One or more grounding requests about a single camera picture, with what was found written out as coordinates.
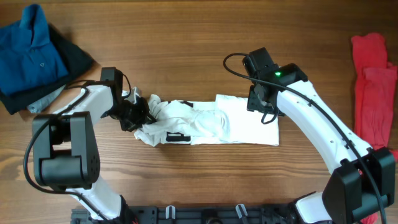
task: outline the gray cloth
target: gray cloth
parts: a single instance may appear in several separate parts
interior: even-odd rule
[[[52,93],[48,94],[47,96],[37,100],[36,102],[32,103],[31,105],[27,106],[26,108],[31,113],[40,113],[44,109],[46,109],[58,96],[61,94],[62,90],[65,88],[61,86],[57,90],[53,91]]]

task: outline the blue polo shirt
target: blue polo shirt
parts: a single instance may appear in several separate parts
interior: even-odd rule
[[[5,95],[48,85],[65,75],[68,70],[50,41],[40,5],[26,7],[20,21],[0,29],[0,90]]]

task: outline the wooden table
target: wooden table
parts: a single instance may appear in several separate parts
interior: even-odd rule
[[[26,5],[0,4],[0,26],[20,19]],[[137,1],[42,7],[49,22],[97,61],[82,78],[98,80],[100,67],[116,67],[145,97],[153,93],[163,100],[213,101],[217,93],[247,97],[250,82],[225,71],[222,61],[232,52],[267,47],[279,65],[299,65],[325,103],[353,127],[356,74],[350,38],[380,32],[390,61],[398,64],[397,2]],[[240,60],[229,64],[244,72]],[[62,93],[46,112],[76,93]],[[398,148],[396,118],[393,148]],[[78,203],[40,193],[24,179],[22,157],[31,120],[25,111],[11,116],[0,106],[0,223],[68,223]],[[281,118],[279,128],[279,147],[151,147],[105,118],[95,126],[101,175],[130,205],[259,205],[322,191],[330,175],[318,152],[289,118]],[[389,223],[398,223],[398,205],[386,211]]]

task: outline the shirt collar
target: shirt collar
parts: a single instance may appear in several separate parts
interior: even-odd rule
[[[49,25],[42,7],[32,4],[22,12],[21,21],[12,27],[12,46],[16,50],[29,50],[50,43]]]

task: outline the red cloth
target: red cloth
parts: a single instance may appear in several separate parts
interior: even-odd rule
[[[354,132],[375,150],[387,147],[394,114],[394,95],[397,67],[387,62],[385,40],[381,34],[355,36],[353,58],[357,80],[355,83]],[[398,151],[391,151],[398,161]],[[361,220],[373,224],[377,214]]]

